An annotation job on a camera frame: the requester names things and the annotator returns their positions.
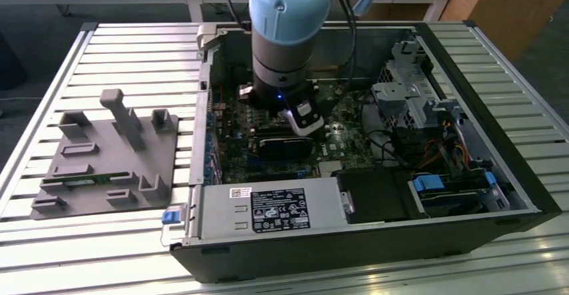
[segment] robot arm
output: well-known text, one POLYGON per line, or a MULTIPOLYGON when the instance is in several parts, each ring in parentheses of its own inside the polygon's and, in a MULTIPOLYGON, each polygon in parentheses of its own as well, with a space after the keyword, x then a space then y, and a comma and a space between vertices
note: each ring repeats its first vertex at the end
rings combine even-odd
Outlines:
MULTIPOLYGON (((372 0, 355 1, 354 14, 372 0)), ((331 0, 248 0, 253 68, 253 102, 271 111, 285 110, 297 135, 323 126, 306 73, 315 35, 328 16, 331 0)))

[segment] barcode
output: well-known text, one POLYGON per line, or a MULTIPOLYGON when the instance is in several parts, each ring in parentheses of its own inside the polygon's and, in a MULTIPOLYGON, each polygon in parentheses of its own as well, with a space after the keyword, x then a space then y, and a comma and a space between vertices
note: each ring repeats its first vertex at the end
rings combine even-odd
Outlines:
POLYGON ((236 187, 229 189, 229 198, 251 196, 251 187, 236 187))

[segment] gray floor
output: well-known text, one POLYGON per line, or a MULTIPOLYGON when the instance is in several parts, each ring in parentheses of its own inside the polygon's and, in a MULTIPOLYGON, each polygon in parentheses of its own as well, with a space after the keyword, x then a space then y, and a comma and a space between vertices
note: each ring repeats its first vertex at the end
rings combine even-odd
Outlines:
MULTIPOLYGON (((61 17, 52 5, 0 6, 0 33, 4 34, 28 72, 26 82, 0 99, 41 97, 82 22, 184 22, 184 5, 73 5, 72 16, 61 17)), ((227 13, 204 10, 207 21, 228 21, 227 13)), ((562 118, 569 121, 569 0, 543 28, 538 38, 515 63, 517 68, 543 95, 562 118)), ((0 101, 0 168, 9 158, 38 100, 0 101)))

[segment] power supply label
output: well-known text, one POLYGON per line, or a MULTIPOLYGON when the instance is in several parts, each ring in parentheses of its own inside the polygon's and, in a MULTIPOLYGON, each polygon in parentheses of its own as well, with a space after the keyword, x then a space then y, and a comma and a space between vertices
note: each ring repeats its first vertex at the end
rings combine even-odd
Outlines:
POLYGON ((251 216, 255 233, 310 228, 304 189, 251 192, 251 216))

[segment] aluminum table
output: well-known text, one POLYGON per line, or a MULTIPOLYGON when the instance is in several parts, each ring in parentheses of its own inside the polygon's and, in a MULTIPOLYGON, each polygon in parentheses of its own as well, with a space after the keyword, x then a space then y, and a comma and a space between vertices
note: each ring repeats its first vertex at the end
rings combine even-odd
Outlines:
MULTIPOLYGON (((569 128, 475 27, 430 27, 551 196, 569 210, 569 128)), ((167 108, 179 122, 172 204, 185 202, 200 60, 196 23, 88 25, 0 174, 0 293, 45 294, 534 294, 569 290, 569 213, 460 256, 200 284, 161 244, 161 210, 34 221, 38 183, 64 111, 108 119, 120 88, 139 117, 167 108)), ((438 76, 442 89, 451 91, 438 76)), ((181 237, 171 231, 169 237, 181 237)))

